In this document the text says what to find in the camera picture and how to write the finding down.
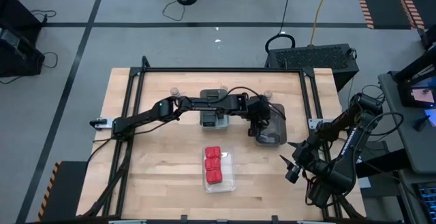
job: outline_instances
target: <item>concrete floor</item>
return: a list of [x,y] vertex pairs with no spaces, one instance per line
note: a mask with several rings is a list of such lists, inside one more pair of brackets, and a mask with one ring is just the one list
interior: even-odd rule
[[[20,0],[29,10],[56,10],[49,22],[88,22],[95,0]],[[173,0],[102,0],[95,22],[172,22],[161,15]],[[290,0],[286,22],[313,22],[320,0]],[[198,0],[186,7],[183,22],[280,22],[285,0]],[[167,14],[178,17],[181,5]],[[325,0],[319,22],[364,23],[358,0]],[[138,66],[146,55],[153,67],[261,67],[266,60],[264,44],[277,27],[47,27],[37,47],[59,55],[56,69],[43,69],[35,77],[0,86],[0,223],[13,223],[25,198],[48,131],[57,111],[72,64],[80,63],[46,167],[30,207],[27,221],[34,221],[56,161],[84,161],[91,152],[95,131],[88,125],[99,116],[110,69]],[[306,46],[310,28],[284,28]],[[358,51],[360,72],[351,94],[366,84],[377,84],[377,75],[400,69],[423,53],[418,34],[412,30],[319,28],[314,44],[348,43]],[[84,52],[78,52],[86,44]],[[276,41],[271,48],[289,46]],[[350,83],[339,93],[346,108]],[[392,126],[386,118],[377,128]],[[398,149],[398,135],[387,138],[390,150]],[[374,219],[401,219],[392,199],[365,199],[367,214]]]

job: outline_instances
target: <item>black metal frame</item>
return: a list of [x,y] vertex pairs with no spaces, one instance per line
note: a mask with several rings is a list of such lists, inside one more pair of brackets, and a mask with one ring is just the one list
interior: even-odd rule
[[[139,105],[140,105],[140,99],[142,94],[142,88],[144,86],[144,77],[146,72],[252,72],[252,73],[297,73],[300,76],[300,85],[301,85],[301,91],[302,91],[302,100],[305,106],[305,113],[306,113],[306,122],[307,122],[307,128],[309,130],[309,133],[311,133],[311,129],[309,126],[309,119],[312,118],[311,114],[311,108],[309,103],[309,96],[307,94],[307,88],[306,88],[306,80],[305,76],[308,76],[311,82],[311,88],[313,93],[313,101],[315,104],[315,110],[318,118],[322,118],[322,110],[321,110],[321,104],[320,99],[317,92],[317,86],[315,77],[313,75],[313,71],[302,69],[275,69],[275,68],[267,68],[267,67],[150,67],[149,62],[147,61],[146,57],[142,57],[142,67],[131,67],[130,73],[129,73],[129,80],[127,81],[127,89],[125,93],[124,103],[123,103],[123,110],[121,113],[122,117],[126,117],[128,113],[129,103],[131,99],[131,93],[133,88],[134,79],[136,76],[139,76],[138,78],[138,85],[136,89],[136,97],[134,102],[134,114],[138,113]],[[112,165],[110,168],[110,176],[109,181],[111,181],[117,171],[118,164],[119,164],[119,157],[121,154],[121,147],[123,145],[123,141],[117,140],[114,150],[114,156],[112,158]],[[130,159],[132,148],[133,148],[134,139],[130,139],[127,141],[127,147],[125,149],[125,157],[128,157]],[[323,151],[324,151],[324,158],[326,161],[331,160],[330,152],[328,151],[327,144],[323,145]],[[121,179],[120,183],[120,189],[119,189],[119,196],[116,203],[116,212],[115,216],[121,217],[123,212],[123,203],[124,203],[124,197],[125,197],[125,190],[127,186],[127,176],[129,173],[129,166],[130,164],[127,164],[127,170],[124,174],[124,176]],[[102,212],[102,216],[108,216],[109,215],[109,208],[110,208],[110,202],[112,201],[112,193],[108,195],[108,199],[106,200]],[[334,205],[334,213],[336,215],[336,218],[342,218],[342,212],[341,207],[338,203]],[[323,208],[322,209],[322,216],[323,219],[326,220],[328,218],[331,218],[328,209]]]

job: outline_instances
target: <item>plastic tray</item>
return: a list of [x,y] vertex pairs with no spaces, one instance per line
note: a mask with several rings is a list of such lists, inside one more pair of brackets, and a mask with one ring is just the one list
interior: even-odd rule
[[207,193],[222,193],[233,191],[236,188],[236,177],[234,175],[233,150],[224,146],[221,148],[221,173],[223,181],[217,184],[208,184],[206,181],[206,169],[204,168],[205,146],[202,151],[203,187]]

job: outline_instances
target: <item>yellow cable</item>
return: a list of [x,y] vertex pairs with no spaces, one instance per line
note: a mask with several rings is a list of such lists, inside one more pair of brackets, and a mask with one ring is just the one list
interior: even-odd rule
[[313,36],[315,35],[315,29],[316,29],[316,21],[318,20],[318,14],[320,12],[322,3],[324,2],[324,0],[321,0],[320,6],[318,6],[318,10],[316,11],[316,16],[315,16],[315,22],[313,23],[313,28],[312,28],[312,37],[311,37],[311,44],[313,41]]

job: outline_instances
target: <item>clear plastic container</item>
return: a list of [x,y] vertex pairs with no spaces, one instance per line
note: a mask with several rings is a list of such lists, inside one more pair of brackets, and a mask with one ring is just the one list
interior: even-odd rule
[[221,148],[221,173],[223,181],[216,184],[208,184],[206,181],[206,168],[204,167],[205,146],[202,151],[202,169],[203,169],[203,187],[207,193],[222,193],[233,191],[236,188],[236,177],[234,174],[233,150],[231,148],[220,146]]

